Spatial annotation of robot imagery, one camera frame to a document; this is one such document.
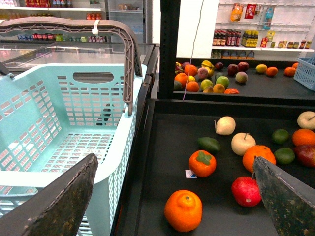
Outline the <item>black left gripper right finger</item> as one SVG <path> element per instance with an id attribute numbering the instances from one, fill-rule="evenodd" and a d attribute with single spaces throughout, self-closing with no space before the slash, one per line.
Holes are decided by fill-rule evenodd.
<path id="1" fill-rule="evenodd" d="M 253 176 L 280 236 L 315 234 L 315 190 L 263 157 L 254 159 Z"/>

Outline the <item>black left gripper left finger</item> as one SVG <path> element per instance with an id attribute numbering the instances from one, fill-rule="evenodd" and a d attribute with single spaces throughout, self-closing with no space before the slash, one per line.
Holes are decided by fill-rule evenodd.
<path id="1" fill-rule="evenodd" d="M 74 236 L 93 192 L 98 167 L 90 153 L 0 219 L 2 236 Z"/>

